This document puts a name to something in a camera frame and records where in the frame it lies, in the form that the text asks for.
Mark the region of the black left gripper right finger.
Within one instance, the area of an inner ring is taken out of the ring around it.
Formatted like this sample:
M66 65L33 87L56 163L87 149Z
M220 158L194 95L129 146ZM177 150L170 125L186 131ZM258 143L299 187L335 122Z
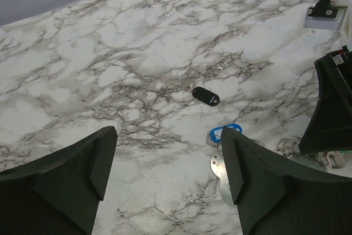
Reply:
M243 234L351 234L351 179L287 159L232 128L222 152Z

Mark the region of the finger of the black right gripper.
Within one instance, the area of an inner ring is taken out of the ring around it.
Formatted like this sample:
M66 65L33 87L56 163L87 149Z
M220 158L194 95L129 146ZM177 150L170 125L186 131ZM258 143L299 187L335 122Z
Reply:
M318 101L299 149L304 154L351 150L351 52L328 53L314 65Z

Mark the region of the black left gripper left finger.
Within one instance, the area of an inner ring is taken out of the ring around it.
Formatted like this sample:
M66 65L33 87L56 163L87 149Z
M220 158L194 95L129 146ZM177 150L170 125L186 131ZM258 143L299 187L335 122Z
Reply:
M91 234L117 144L115 127L1 172L1 234Z

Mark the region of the blue key tag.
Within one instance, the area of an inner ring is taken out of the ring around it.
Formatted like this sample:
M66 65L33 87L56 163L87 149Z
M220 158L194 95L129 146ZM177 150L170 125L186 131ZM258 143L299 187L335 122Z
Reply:
M231 128L231 129L235 129L238 132L242 133L243 129L240 125L236 124L236 123L232 123L232 124L227 124L224 126L220 126L220 127L216 127L211 129L210 131L207 132L207 141L208 143L211 144L220 144L221 143L221 134L222 134L222 130L223 128Z

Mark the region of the green key tag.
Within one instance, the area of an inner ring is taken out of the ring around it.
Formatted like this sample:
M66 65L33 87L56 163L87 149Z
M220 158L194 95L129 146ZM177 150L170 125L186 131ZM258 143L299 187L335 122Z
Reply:
M342 169L348 161L351 161L351 150L329 151L326 153L328 165L332 169Z

